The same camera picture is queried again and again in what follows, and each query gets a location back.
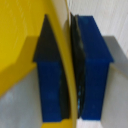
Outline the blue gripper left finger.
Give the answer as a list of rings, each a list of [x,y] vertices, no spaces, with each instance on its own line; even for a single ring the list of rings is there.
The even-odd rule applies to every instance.
[[[71,128],[69,95],[57,41],[45,16],[15,62],[0,60],[0,128]]]

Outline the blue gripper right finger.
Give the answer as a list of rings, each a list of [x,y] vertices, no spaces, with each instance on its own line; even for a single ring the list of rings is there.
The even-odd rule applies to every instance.
[[[103,128],[128,128],[128,59],[92,16],[71,16],[78,116]]]

